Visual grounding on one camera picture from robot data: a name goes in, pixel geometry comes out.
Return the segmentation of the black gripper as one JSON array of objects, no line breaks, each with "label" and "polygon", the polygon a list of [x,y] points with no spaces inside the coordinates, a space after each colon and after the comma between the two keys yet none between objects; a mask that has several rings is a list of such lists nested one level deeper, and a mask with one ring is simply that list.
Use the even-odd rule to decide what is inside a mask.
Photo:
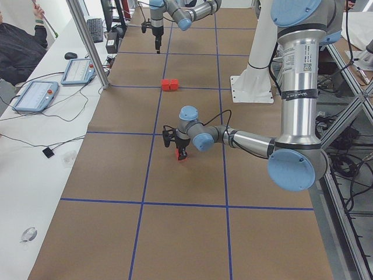
[{"label": "black gripper", "polygon": [[175,137],[175,144],[177,147],[177,159],[178,160],[185,160],[188,157],[186,147],[190,144],[191,139],[182,139],[179,136]]},{"label": "black gripper", "polygon": [[160,49],[161,49],[161,37],[163,35],[163,26],[160,26],[160,27],[153,26],[152,34],[155,36],[154,45],[155,45],[156,53],[159,54]]}]

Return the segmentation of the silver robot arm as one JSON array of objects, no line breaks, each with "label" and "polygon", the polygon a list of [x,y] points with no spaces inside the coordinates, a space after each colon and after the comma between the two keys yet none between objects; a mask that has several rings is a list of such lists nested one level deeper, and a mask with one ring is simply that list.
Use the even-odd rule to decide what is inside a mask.
[{"label": "silver robot arm", "polygon": [[221,1],[204,1],[202,4],[191,8],[183,8],[177,1],[149,1],[150,20],[143,23],[142,32],[147,28],[155,36],[155,50],[160,53],[161,40],[164,34],[164,13],[168,13],[177,26],[186,31],[193,22],[201,20],[216,13],[221,7]]},{"label": "silver robot arm", "polygon": [[261,7],[259,17],[274,24],[277,42],[284,51],[279,137],[228,125],[209,126],[199,121],[195,107],[184,106],[178,127],[164,132],[164,144],[174,142],[177,158],[183,160],[189,144],[207,151],[220,142],[267,159],[268,174],[279,187],[288,191],[310,188],[328,168],[315,134],[319,46],[338,41],[343,12],[343,1],[273,1]]}]

